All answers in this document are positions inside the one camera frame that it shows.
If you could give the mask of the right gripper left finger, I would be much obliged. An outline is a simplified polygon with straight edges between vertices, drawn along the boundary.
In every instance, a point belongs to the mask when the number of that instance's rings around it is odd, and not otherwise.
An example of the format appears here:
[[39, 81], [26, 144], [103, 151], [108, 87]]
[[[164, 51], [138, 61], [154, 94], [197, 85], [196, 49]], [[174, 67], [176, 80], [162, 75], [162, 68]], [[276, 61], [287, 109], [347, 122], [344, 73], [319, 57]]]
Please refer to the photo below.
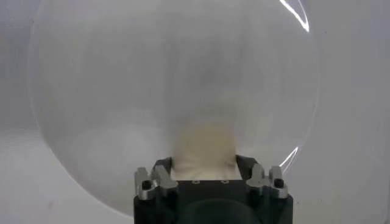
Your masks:
[[153, 200], [157, 194], [169, 197], [177, 194], [179, 182], [171, 178], [172, 158], [159, 159], [148, 173], [145, 167], [135, 172], [135, 195], [140, 200]]

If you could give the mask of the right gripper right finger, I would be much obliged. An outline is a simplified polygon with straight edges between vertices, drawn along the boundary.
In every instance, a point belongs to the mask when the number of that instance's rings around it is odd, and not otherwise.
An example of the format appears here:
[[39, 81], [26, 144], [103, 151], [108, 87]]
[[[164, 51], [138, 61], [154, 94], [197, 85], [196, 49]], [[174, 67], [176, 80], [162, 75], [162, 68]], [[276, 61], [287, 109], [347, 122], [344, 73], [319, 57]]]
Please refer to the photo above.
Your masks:
[[236, 163], [241, 178], [251, 191], [257, 191], [260, 196], [269, 194], [271, 198], [280, 200], [288, 198], [288, 187], [280, 166], [272, 166], [266, 175], [263, 166], [254, 158], [236, 155]]

